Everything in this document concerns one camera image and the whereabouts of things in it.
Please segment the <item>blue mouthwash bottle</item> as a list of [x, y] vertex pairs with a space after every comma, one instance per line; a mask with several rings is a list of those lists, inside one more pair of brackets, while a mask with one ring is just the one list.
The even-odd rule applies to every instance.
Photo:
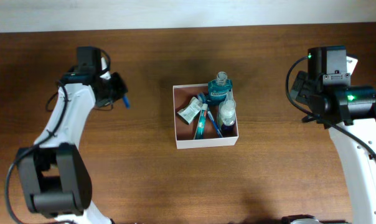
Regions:
[[210, 105], [218, 105], [225, 100], [227, 92], [231, 91], [233, 83], [225, 72], [218, 72], [216, 78], [208, 82], [207, 102]]

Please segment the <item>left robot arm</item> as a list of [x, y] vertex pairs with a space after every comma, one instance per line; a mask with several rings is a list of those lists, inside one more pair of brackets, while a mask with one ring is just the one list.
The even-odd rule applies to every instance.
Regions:
[[113, 223], [92, 200], [92, 181], [78, 150], [92, 110], [126, 107], [128, 88], [110, 71], [110, 56], [97, 47], [77, 47], [77, 64], [57, 81], [57, 102], [43, 132], [18, 150], [9, 170], [17, 169], [28, 211], [50, 223]]

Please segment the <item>clear spray bottle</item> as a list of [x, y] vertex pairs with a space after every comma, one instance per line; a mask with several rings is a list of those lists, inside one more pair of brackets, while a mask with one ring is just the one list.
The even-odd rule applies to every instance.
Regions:
[[222, 136], [227, 136], [233, 132], [236, 123], [236, 102], [233, 99], [232, 91], [228, 91], [225, 100], [219, 104], [217, 113], [217, 124]]

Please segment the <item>blue disposable razor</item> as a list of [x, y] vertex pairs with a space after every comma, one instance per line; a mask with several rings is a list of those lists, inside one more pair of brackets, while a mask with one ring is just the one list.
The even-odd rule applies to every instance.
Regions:
[[128, 99], [128, 97], [126, 95], [123, 96], [123, 103], [125, 104], [125, 107], [127, 109], [130, 108], [130, 102], [129, 102], [129, 99]]

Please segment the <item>green white soap box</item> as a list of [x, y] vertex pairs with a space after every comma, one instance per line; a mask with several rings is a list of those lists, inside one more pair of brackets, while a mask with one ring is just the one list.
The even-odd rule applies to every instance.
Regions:
[[200, 113], [202, 106], [203, 102], [193, 96], [189, 104], [185, 108], [179, 110], [177, 114], [183, 120], [183, 122], [186, 124], [191, 124], [194, 118]]

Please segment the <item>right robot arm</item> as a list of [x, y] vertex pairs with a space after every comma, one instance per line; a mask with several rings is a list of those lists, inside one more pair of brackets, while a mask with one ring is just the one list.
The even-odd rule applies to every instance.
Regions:
[[302, 121], [324, 126], [339, 155], [353, 223], [376, 223], [376, 90], [352, 85], [357, 57], [343, 45], [314, 47], [308, 69], [285, 84], [288, 101], [305, 114]]

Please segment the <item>white cardboard box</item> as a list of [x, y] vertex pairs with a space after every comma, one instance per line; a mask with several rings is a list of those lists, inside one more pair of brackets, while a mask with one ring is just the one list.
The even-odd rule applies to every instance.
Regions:
[[233, 146], [239, 137], [238, 118], [232, 129], [232, 132], [224, 138], [219, 138], [216, 130], [209, 120], [206, 119], [205, 133], [203, 139], [194, 139], [194, 134], [197, 128], [198, 118], [196, 116], [191, 124], [185, 123], [177, 114], [180, 109], [185, 108], [193, 96], [199, 93], [208, 94], [208, 84], [192, 84], [192, 85], [174, 85], [172, 87], [173, 93], [173, 110], [174, 110], [174, 135], [177, 149], [193, 149], [202, 147], [219, 147], [219, 146]]

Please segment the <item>blue white toothbrush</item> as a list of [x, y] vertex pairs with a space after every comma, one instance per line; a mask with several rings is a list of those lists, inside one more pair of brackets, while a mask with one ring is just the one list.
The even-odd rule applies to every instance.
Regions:
[[[197, 97], [198, 97], [199, 101], [201, 101], [202, 103], [207, 104], [207, 97], [206, 97], [206, 95], [204, 93], [199, 93], [197, 95]], [[220, 138], [222, 138], [223, 135], [222, 135], [222, 133], [221, 133], [221, 131], [220, 131], [217, 123], [215, 122], [214, 116], [213, 116], [212, 112], [210, 111], [210, 107], [209, 106], [207, 107], [207, 116], [209, 117], [209, 120], [211, 121], [211, 123], [212, 123], [212, 125], [213, 125], [213, 127], [215, 129], [215, 132], [217, 133], [217, 136], [220, 137]]]

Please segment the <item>green white toothpaste tube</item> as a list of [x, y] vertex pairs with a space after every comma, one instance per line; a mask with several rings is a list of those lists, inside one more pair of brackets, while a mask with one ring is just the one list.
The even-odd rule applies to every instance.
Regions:
[[194, 134], [194, 140], [203, 139], [205, 132], [205, 122], [207, 117], [208, 104], [204, 103], [201, 107], [197, 128]]

